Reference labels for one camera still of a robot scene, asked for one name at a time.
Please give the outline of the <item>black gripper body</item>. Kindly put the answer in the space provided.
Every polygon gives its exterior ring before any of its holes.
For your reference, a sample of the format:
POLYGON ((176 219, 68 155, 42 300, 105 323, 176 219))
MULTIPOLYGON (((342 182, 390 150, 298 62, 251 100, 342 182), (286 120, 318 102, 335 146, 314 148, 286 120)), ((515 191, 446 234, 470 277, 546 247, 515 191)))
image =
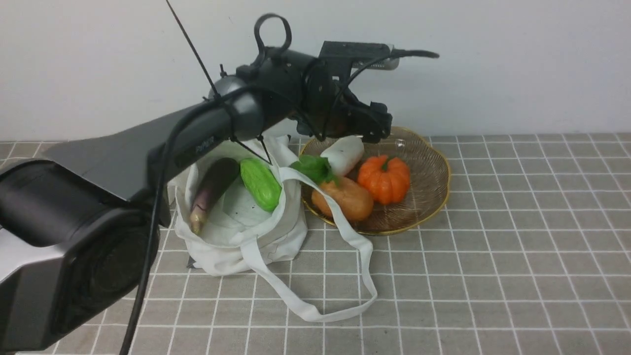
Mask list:
POLYGON ((349 59, 318 59, 304 77, 303 133, 318 140, 361 136, 379 143, 391 133, 392 115, 382 103, 362 103, 346 86, 349 59))

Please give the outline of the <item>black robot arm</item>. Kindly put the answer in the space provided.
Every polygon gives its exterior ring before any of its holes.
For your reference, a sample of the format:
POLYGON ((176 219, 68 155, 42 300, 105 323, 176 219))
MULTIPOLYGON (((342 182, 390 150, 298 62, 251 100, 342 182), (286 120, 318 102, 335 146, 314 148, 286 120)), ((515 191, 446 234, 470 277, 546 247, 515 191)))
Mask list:
POLYGON ((311 135, 370 143, 392 124, 385 104, 333 78, 328 58, 268 47, 200 104, 2 170, 1 353, 46 349, 136 289, 126 355, 171 222, 168 182, 225 142, 261 144, 274 160, 262 133, 287 117, 311 135))

